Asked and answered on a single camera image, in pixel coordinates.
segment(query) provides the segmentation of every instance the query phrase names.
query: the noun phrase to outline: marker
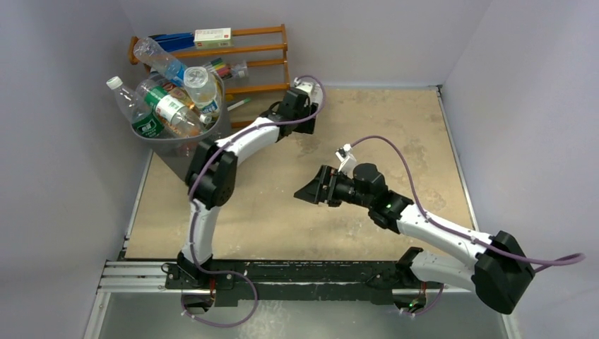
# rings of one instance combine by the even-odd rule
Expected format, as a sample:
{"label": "marker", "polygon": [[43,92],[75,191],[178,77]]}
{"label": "marker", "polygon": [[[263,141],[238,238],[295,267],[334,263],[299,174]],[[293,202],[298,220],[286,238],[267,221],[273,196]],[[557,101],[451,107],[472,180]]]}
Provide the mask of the marker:
{"label": "marker", "polygon": [[250,99],[247,97],[247,98],[243,99],[242,101],[239,101],[239,102],[234,103],[233,105],[230,105],[229,107],[227,107],[227,109],[229,111],[232,111],[232,110],[238,108],[239,106],[241,106],[241,105],[243,105],[243,104],[245,104],[246,102],[249,102],[249,101],[250,101]]}

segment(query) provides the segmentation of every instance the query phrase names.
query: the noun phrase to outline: black mounting base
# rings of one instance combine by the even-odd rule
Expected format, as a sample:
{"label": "black mounting base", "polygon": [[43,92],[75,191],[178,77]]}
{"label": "black mounting base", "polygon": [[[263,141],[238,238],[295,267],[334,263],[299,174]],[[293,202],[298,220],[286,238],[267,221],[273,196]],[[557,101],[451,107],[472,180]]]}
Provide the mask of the black mounting base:
{"label": "black mounting base", "polygon": [[[491,246],[517,256],[525,256],[516,238],[504,231],[499,231],[492,238]],[[495,311],[511,314],[535,277],[532,265],[489,249],[477,258],[472,276],[476,295]]]}
{"label": "black mounting base", "polygon": [[[247,282],[236,275],[205,275],[179,254],[178,264],[165,264],[165,288],[208,290],[215,279],[217,307],[234,307],[239,300],[253,300]],[[233,270],[256,286],[260,300],[369,301],[377,305],[397,302],[393,290],[420,289],[421,282],[409,270],[411,260],[400,261],[242,261],[211,259],[206,270]],[[441,285],[430,283],[428,288]]]}

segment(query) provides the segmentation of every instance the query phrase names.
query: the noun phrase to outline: transparent plastic bin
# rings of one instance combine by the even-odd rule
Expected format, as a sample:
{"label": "transparent plastic bin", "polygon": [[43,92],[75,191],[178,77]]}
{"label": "transparent plastic bin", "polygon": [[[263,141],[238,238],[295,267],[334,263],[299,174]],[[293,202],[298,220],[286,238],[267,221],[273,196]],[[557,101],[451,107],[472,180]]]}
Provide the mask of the transparent plastic bin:
{"label": "transparent plastic bin", "polygon": [[[217,76],[215,78],[217,78],[220,89],[222,90],[222,93],[224,93],[225,84]],[[229,111],[227,110],[225,96],[222,95],[220,116],[218,117],[218,120],[209,130],[199,136],[191,138],[151,139],[144,138],[135,131],[134,134],[147,143],[154,153],[156,153],[156,155],[158,155],[181,180],[185,180],[185,174],[187,174],[189,164],[191,163],[191,159],[194,156],[198,143],[205,138],[216,141],[231,134],[231,119],[229,117]]]}

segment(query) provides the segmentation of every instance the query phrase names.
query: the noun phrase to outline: black motor joint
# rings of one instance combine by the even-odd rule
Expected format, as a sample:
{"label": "black motor joint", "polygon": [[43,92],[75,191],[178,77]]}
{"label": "black motor joint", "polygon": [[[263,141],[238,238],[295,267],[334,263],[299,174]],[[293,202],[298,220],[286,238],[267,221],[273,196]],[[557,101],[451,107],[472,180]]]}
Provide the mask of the black motor joint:
{"label": "black motor joint", "polygon": [[399,233],[397,219],[413,201],[390,190],[376,165],[356,166],[352,178],[331,166],[322,165],[315,178],[293,195],[309,203],[338,207],[341,202],[368,208],[368,216],[382,228]]}
{"label": "black motor joint", "polygon": [[[287,90],[283,100],[272,104],[261,117],[268,118],[274,122],[296,121],[307,118],[318,109],[318,104],[310,102],[310,96],[303,90],[291,88]],[[283,125],[279,128],[278,140],[289,136],[292,132],[313,134],[316,126],[316,117],[304,121],[301,124]]]}

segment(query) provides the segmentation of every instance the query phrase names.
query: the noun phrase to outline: beige floor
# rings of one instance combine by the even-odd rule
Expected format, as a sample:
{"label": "beige floor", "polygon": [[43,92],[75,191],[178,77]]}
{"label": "beige floor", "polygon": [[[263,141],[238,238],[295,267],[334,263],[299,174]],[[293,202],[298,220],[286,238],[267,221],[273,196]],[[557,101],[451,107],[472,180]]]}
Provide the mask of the beige floor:
{"label": "beige floor", "polygon": [[[432,249],[381,230],[364,208],[329,208],[292,197],[320,165],[338,166],[337,148],[370,134],[390,138],[405,153],[425,208],[472,228],[434,91],[331,89],[327,94],[314,135],[292,134],[241,165],[235,193],[218,218],[216,258],[395,260],[410,246]],[[233,111],[233,119],[256,116],[273,98],[280,94]],[[376,164],[391,189],[411,196],[405,170],[386,144],[366,141],[354,154],[358,162]],[[188,222],[185,185],[154,156],[126,257],[174,258]]]}

